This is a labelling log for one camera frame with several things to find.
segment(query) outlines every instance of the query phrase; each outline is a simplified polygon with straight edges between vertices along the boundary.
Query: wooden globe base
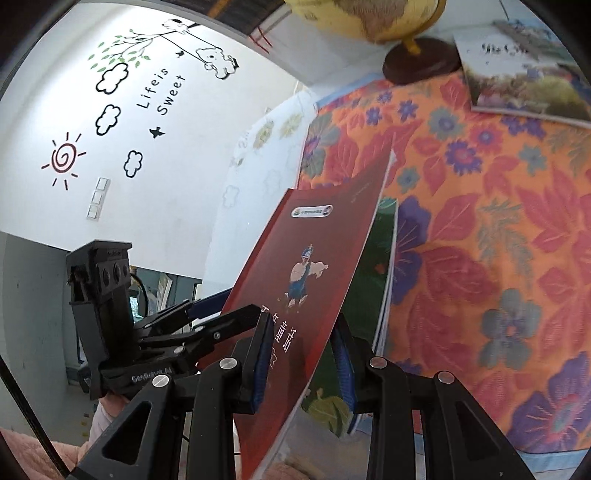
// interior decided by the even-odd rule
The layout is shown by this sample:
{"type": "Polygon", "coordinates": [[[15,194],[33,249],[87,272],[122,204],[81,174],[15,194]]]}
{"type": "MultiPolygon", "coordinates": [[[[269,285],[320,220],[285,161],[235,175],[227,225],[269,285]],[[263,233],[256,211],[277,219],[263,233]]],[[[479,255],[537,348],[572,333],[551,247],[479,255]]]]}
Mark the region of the wooden globe base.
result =
{"type": "Polygon", "coordinates": [[[455,46],[436,38],[415,39],[421,53],[410,53],[404,44],[388,52],[382,71],[395,85],[426,80],[437,75],[455,72],[462,65],[455,46]]]}

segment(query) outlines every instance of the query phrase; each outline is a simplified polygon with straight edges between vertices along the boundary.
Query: book logo label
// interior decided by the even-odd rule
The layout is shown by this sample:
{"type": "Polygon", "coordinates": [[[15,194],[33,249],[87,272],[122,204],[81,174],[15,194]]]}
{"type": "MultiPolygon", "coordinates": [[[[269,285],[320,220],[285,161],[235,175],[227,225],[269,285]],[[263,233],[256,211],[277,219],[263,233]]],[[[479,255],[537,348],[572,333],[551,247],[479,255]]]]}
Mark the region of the book logo label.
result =
{"type": "Polygon", "coordinates": [[[298,207],[291,211],[293,218],[321,218],[328,217],[334,207],[332,205],[320,205],[318,207],[298,207]]]}

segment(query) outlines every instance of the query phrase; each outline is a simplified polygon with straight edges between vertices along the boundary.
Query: picture book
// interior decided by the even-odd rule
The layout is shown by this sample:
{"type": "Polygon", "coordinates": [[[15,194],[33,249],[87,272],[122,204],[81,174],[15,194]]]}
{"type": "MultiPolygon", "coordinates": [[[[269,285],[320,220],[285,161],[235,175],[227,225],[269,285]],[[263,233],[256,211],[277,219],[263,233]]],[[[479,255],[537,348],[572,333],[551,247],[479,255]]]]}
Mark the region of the picture book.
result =
{"type": "MultiPolygon", "coordinates": [[[[367,340],[374,352],[388,326],[397,213],[395,200],[380,201],[341,308],[353,336],[367,340]]],[[[322,353],[301,406],[337,437],[354,431],[357,418],[341,397],[330,344],[322,353]]]]}
{"type": "Polygon", "coordinates": [[[536,60],[554,57],[559,63],[574,63],[569,51],[542,20],[496,21],[493,25],[523,46],[536,60]]]}
{"type": "MultiPolygon", "coordinates": [[[[288,190],[224,306],[222,313],[254,303],[275,323],[264,400],[255,415],[234,416],[245,480],[266,469],[300,409],[374,223],[390,149],[340,186],[288,190]]],[[[235,342],[218,345],[208,363],[231,353],[235,342]]]]}
{"type": "Polygon", "coordinates": [[[578,68],[543,55],[536,60],[494,26],[454,37],[474,111],[591,128],[591,87],[578,68]]]}

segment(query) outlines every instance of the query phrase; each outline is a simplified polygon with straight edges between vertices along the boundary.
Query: floral bedspread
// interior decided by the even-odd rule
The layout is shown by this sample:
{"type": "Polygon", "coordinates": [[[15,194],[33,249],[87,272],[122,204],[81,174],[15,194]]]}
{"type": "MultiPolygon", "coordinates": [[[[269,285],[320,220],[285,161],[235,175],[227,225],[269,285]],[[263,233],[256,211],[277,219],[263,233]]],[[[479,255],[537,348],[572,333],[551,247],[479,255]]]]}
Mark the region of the floral bedspread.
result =
{"type": "Polygon", "coordinates": [[[588,448],[590,133],[471,112],[461,73],[377,81],[321,108],[298,188],[347,181],[392,137],[388,357],[454,372],[523,452],[588,448]]]}

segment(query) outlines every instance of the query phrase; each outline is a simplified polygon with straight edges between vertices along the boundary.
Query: black cable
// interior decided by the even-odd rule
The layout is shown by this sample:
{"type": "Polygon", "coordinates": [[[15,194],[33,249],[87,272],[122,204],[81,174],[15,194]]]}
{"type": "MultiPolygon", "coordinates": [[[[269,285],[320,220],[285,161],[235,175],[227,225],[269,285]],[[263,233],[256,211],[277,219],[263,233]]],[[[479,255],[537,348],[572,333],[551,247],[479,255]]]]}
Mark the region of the black cable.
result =
{"type": "Polygon", "coordinates": [[[31,427],[31,430],[37,437],[37,440],[41,443],[41,446],[45,450],[46,454],[49,455],[49,458],[56,466],[57,471],[61,473],[61,475],[66,478],[70,475],[70,471],[68,467],[64,463],[64,460],[61,459],[60,455],[57,453],[55,447],[51,444],[51,440],[43,430],[41,426],[41,422],[33,412],[33,409],[29,405],[29,402],[25,398],[25,395],[22,393],[21,388],[18,386],[17,381],[12,376],[8,365],[4,362],[2,355],[0,355],[0,378],[6,385],[6,388],[10,395],[14,398],[18,408],[21,410],[22,414],[24,415],[27,423],[31,427]]]}
{"type": "Polygon", "coordinates": [[[133,278],[138,284],[139,287],[142,289],[142,295],[144,296],[144,305],[145,305],[145,312],[144,317],[148,316],[148,294],[146,293],[146,288],[144,287],[144,282],[140,280],[140,278],[135,273],[130,273],[131,278],[133,278]]]}

